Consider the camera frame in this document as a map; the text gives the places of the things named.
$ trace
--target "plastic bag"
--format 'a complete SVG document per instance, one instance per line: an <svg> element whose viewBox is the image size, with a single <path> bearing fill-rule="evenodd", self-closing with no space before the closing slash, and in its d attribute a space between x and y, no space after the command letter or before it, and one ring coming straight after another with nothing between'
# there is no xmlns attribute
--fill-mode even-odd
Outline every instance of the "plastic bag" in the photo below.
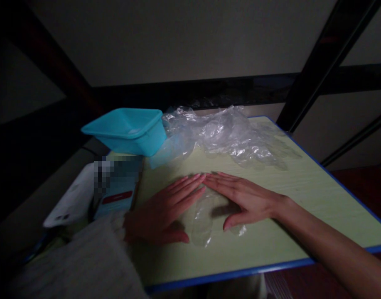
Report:
<svg viewBox="0 0 381 299"><path fill-rule="evenodd" d="M253 123L242 106L231 106L215 114L199 117L190 108L179 107L162 117L167 140L150 158L152 169L172 160L186 159L195 146L207 155L229 154L244 168L262 170L274 166L287 170L283 158L301 158L295 150L275 136L284 136L271 122Z"/></svg>

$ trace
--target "finger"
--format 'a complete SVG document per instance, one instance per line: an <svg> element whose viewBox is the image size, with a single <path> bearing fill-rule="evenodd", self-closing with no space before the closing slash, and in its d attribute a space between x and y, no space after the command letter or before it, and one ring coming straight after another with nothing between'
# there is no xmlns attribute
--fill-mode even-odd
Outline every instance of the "finger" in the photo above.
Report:
<svg viewBox="0 0 381 299"><path fill-rule="evenodd" d="M238 181L240 180L240 178L231 178L231 177L228 177L228 176L220 176L219 174L211 174L209 175L207 178L209 179L225 179L227 181Z"/></svg>
<svg viewBox="0 0 381 299"><path fill-rule="evenodd" d="M221 184L224 184L224 185L232 187L232 188L236 188L236 185L237 185L236 184L237 181L230 180L230 179L228 180L228 179L224 179L224 178L208 177L208 178L206 178L206 181L221 183Z"/></svg>
<svg viewBox="0 0 381 299"><path fill-rule="evenodd" d="M226 218L224 222L224 231L240 224L254 223L262 219L258 219L250 212L242 212L237 214L232 214Z"/></svg>
<svg viewBox="0 0 381 299"><path fill-rule="evenodd" d="M194 190L197 189L201 185L201 183L205 180L206 176L203 174L201 177L199 177L196 181L188 184L187 186L183 187L180 189L177 193L172 195L170 197L170 204L174 205L177 202L181 201L184 199L186 196L191 194Z"/></svg>
<svg viewBox="0 0 381 299"><path fill-rule="evenodd" d="M183 242L189 243L189 236L183 230L164 230L161 235L158 235L153 240L158 245Z"/></svg>
<svg viewBox="0 0 381 299"><path fill-rule="evenodd" d="M196 192L188 195L186 198L178 202L171 212L171 219L175 220L182 215L187 209L189 209L206 191L206 187L200 188Z"/></svg>
<svg viewBox="0 0 381 299"><path fill-rule="evenodd" d="M224 176L224 177L227 177L227 178L232 178L232 179L241 179L240 177L238 176L233 176L231 174L226 174L225 172L217 172L217 174L219 176Z"/></svg>
<svg viewBox="0 0 381 299"><path fill-rule="evenodd" d="M181 179L175 181L174 183L172 183L171 185L165 187L164 191L169 191L169 190L173 189L175 186L179 185L183 181L186 181L187 179L188 179L188 176L184 176L183 178L181 178Z"/></svg>
<svg viewBox="0 0 381 299"><path fill-rule="evenodd" d="M210 187L214 191L217 191L218 193L220 193L220 194L226 196L227 198L233 200L234 202L238 203L235 199L235 195L237 192L236 189L234 189L230 186L227 186L226 184L223 184L221 182L209 180L209 179L205 180L203 183L207 187Z"/></svg>
<svg viewBox="0 0 381 299"><path fill-rule="evenodd" d="M200 177L200 174L195 174L194 176L188 178L187 180L184 180L183 182L181 182L180 184L178 184L177 186L175 186L174 188L172 188L172 189L170 190L170 194L175 194L175 193L177 193L179 190L181 190L181 189L184 188L185 186L191 184L192 182L194 182L195 180L197 180L199 177Z"/></svg>

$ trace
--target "sweater sleeve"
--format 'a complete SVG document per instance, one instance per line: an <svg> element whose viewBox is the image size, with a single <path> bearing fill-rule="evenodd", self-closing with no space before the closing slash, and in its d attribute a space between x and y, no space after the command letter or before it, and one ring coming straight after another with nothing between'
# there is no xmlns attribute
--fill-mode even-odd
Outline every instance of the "sweater sleeve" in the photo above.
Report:
<svg viewBox="0 0 381 299"><path fill-rule="evenodd" d="M148 298L123 241L123 212L91 223L73 240L27 265L10 290L16 298Z"/></svg>

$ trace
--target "wooden floor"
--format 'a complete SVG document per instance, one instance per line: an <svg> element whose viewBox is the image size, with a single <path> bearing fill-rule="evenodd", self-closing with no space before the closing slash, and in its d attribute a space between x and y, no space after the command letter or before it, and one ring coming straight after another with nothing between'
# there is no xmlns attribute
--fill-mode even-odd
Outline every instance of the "wooden floor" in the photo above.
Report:
<svg viewBox="0 0 381 299"><path fill-rule="evenodd" d="M368 208L381 218L381 167L332 172ZM280 271L294 299L352 298L320 264Z"/></svg>

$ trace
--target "right hand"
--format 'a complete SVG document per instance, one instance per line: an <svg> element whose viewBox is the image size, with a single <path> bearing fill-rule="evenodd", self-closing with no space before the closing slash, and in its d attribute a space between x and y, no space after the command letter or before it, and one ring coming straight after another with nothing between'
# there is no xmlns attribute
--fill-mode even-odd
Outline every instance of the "right hand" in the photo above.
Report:
<svg viewBox="0 0 381 299"><path fill-rule="evenodd" d="M207 174L203 183L237 203L242 210L226 218L224 230L240 224L275 218L276 206L288 199L285 195L265 189L249 180L223 172Z"/></svg>

